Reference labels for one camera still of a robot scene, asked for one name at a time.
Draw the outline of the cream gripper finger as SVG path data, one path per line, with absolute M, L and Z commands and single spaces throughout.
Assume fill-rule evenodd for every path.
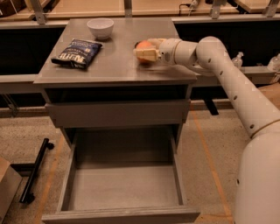
M 156 48 L 159 48 L 160 45 L 165 41 L 165 38 L 148 38 L 147 41 Z
M 151 48 L 151 49 L 134 49 L 134 55 L 141 61 L 151 61 L 155 62 L 159 58 L 158 50 Z

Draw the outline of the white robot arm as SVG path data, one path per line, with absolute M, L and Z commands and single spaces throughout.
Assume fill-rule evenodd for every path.
M 235 66 L 223 43 L 150 38 L 136 44 L 134 55 L 217 77 L 251 138 L 237 176 L 234 224 L 280 224 L 280 110 Z

